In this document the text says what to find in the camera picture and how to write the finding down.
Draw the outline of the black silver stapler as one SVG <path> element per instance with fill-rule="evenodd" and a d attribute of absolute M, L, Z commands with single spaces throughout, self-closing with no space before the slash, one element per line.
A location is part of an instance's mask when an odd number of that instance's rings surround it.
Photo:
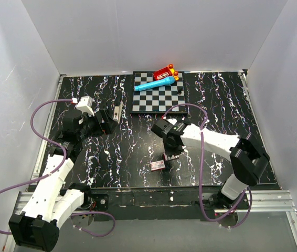
<path fill-rule="evenodd" d="M 114 113 L 113 113 L 113 120 L 116 121 L 118 124 L 120 123 L 120 120 L 121 120 L 122 109 L 123 109 L 123 102 L 122 101 L 115 104 Z"/>

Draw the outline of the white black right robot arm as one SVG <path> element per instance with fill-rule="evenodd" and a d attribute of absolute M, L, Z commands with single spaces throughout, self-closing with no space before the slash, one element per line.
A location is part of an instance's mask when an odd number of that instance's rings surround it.
<path fill-rule="evenodd" d="M 176 119 L 159 119 L 151 131 L 163 140 L 165 154 L 176 156 L 184 147 L 201 148 L 228 160 L 233 173 L 214 197 L 216 204 L 231 208 L 248 187 L 255 186 L 270 163 L 270 157 L 253 134 L 243 136 L 217 133 Z"/>

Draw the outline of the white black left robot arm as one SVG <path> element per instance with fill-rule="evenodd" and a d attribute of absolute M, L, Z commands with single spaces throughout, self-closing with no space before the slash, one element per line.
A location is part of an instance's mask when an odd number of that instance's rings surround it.
<path fill-rule="evenodd" d="M 61 188 L 83 149 L 87 138 L 112 134 L 120 123 L 120 113 L 107 109 L 96 113 L 71 110 L 62 120 L 62 129 L 55 136 L 60 146 L 53 146 L 47 158 L 44 179 L 38 182 L 30 200 L 18 214 L 9 219 L 15 243 L 41 251 L 52 251 L 64 222 L 78 208 L 92 210 L 98 199 L 90 187 L 72 183 L 65 193 Z"/>

